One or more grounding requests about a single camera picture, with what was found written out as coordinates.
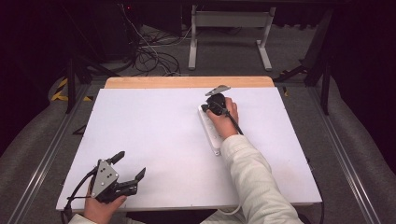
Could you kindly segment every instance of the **person's left hand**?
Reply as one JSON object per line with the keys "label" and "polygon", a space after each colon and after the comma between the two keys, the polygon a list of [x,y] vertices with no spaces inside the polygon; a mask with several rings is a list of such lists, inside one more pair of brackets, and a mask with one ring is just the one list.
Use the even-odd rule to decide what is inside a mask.
{"label": "person's left hand", "polygon": [[84,217],[98,224],[107,224],[116,210],[126,201],[127,196],[121,195],[112,203],[99,203],[94,198],[85,200]]}

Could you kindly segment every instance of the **white desk frame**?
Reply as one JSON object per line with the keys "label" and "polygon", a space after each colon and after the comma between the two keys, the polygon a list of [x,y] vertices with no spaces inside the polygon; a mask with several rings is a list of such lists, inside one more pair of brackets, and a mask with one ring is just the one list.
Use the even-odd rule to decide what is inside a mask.
{"label": "white desk frame", "polygon": [[189,69],[194,70],[196,64],[197,27],[264,27],[262,39],[257,40],[257,47],[262,56],[265,71],[272,71],[272,65],[265,50],[265,43],[270,33],[275,10],[275,7],[271,7],[269,12],[196,11],[196,6],[192,6]]}

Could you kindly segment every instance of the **yellow hazard tape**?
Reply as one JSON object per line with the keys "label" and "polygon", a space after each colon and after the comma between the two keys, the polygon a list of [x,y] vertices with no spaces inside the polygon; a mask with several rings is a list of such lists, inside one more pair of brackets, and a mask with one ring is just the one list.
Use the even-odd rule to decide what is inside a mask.
{"label": "yellow hazard tape", "polygon": [[[68,96],[62,96],[62,90],[64,89],[64,86],[67,84],[67,77],[64,77],[62,79],[61,83],[59,83],[58,89],[56,89],[55,94],[53,94],[51,101],[55,100],[61,100],[61,101],[68,101],[69,97]],[[84,97],[83,101],[93,101],[93,96],[86,96]]]}

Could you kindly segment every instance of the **white table surface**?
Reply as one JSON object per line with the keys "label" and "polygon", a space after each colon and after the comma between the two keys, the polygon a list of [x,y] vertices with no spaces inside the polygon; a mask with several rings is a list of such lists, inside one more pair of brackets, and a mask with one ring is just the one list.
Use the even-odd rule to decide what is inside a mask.
{"label": "white table surface", "polygon": [[[62,210],[78,182],[99,159],[120,151],[113,168],[118,182],[133,180],[147,167],[138,192],[121,211],[221,208],[238,205],[222,158],[214,155],[199,120],[209,88],[103,89],[64,183]],[[245,136],[272,166],[282,194],[292,204],[321,202],[304,153],[277,88],[232,88]],[[88,182],[77,196],[85,196]],[[75,211],[84,200],[72,202]]]}

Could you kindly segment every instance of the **white sleeve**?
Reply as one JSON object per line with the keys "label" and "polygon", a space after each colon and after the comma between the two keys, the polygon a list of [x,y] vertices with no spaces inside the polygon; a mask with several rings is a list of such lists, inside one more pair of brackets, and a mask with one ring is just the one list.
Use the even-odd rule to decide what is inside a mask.
{"label": "white sleeve", "polygon": [[220,150],[248,223],[302,223],[280,193],[270,165],[244,135],[228,137]]}
{"label": "white sleeve", "polygon": [[79,214],[75,214],[69,224],[96,224],[96,222],[92,222]]}

